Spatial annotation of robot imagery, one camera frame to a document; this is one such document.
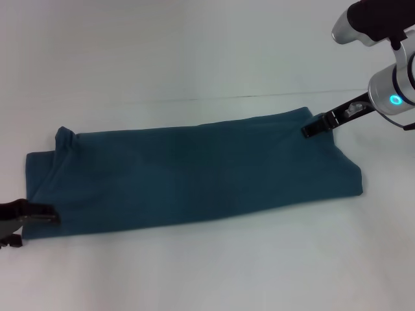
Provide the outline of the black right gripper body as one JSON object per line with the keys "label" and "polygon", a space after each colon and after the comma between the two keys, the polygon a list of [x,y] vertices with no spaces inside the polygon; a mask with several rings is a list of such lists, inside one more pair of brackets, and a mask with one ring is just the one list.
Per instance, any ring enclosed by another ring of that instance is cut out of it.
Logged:
{"label": "black right gripper body", "polygon": [[327,112],[334,118],[333,128],[363,117],[373,111],[368,93],[360,95]]}

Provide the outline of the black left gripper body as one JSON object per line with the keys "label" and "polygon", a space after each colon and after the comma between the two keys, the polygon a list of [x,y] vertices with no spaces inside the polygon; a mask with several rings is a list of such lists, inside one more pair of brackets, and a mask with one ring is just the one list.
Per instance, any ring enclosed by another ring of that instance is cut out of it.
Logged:
{"label": "black left gripper body", "polygon": [[28,201],[18,199],[10,203],[2,203],[0,206],[0,219],[2,222],[24,221],[29,218]]}

